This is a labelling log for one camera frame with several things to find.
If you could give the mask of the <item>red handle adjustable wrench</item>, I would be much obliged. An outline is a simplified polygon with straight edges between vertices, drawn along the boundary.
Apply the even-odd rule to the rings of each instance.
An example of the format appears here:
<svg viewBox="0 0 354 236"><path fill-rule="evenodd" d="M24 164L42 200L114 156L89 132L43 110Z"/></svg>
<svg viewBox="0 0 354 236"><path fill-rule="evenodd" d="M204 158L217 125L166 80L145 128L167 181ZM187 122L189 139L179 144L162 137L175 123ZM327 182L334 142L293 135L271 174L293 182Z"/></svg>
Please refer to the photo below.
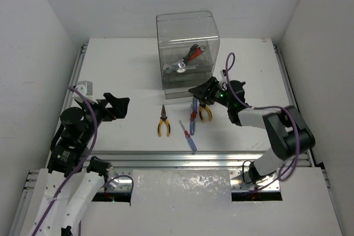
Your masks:
<svg viewBox="0 0 354 236"><path fill-rule="evenodd" d="M192 69L194 66L188 65L188 63L203 54L205 51L205 46L198 46L197 51L194 53L194 55L190 58L190 60L186 63L186 70Z"/></svg>

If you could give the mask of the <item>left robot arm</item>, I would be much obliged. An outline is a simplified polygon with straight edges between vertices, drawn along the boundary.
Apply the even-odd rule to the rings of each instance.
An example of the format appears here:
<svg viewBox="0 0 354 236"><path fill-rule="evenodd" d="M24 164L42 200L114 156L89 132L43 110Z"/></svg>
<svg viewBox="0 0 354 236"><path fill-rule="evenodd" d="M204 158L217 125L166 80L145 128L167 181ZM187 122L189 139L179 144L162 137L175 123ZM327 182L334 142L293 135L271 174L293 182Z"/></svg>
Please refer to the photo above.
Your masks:
<svg viewBox="0 0 354 236"><path fill-rule="evenodd" d="M108 92L102 99L91 99L76 87L71 91L78 96L78 105L60 115L44 170L43 196L28 235L79 235L90 202L108 180L111 164L93 156L77 190L72 191L73 177L81 172L96 144L99 125L125 118L130 99Z"/></svg>

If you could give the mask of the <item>black handle adjustable wrench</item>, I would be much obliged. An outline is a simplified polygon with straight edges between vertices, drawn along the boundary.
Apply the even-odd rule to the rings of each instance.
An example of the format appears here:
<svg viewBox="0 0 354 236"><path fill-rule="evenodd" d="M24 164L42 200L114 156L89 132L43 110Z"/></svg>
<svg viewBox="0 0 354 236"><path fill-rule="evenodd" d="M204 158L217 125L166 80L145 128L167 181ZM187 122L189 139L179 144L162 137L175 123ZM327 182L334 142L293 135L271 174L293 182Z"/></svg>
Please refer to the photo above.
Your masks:
<svg viewBox="0 0 354 236"><path fill-rule="evenodd" d="M186 70L186 63L190 60L190 58L194 55L197 51L198 45L194 44L190 49L189 52L179 61L173 63L172 65L165 64L163 66L164 73L171 73L173 71L177 73L183 73Z"/></svg>

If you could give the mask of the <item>clear acrylic box cover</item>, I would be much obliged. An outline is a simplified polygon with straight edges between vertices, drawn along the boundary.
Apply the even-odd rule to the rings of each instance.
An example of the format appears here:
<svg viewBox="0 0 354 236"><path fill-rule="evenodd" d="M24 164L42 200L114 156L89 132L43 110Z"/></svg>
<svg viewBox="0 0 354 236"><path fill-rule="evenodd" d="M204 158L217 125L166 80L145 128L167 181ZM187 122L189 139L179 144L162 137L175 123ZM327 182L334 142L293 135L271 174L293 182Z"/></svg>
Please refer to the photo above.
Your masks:
<svg viewBox="0 0 354 236"><path fill-rule="evenodd" d="M156 16L162 87L167 100L190 97L189 89L213 76L220 35L208 10Z"/></svg>

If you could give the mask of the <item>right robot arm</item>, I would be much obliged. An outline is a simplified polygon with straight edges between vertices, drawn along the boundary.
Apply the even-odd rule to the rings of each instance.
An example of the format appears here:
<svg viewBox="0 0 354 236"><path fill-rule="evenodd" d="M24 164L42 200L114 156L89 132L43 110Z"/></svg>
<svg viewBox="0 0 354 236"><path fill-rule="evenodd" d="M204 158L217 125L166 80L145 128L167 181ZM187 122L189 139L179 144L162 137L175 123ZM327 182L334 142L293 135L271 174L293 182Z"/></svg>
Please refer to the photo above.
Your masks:
<svg viewBox="0 0 354 236"><path fill-rule="evenodd" d="M250 162L241 173L243 183L256 184L276 172L290 158L296 162L300 154L315 146L316 140L294 106L250 107L246 104L245 82L231 80L227 88L212 77L202 85L189 89L201 103L218 103L227 108L230 122L240 127L254 127L267 132L270 148Z"/></svg>

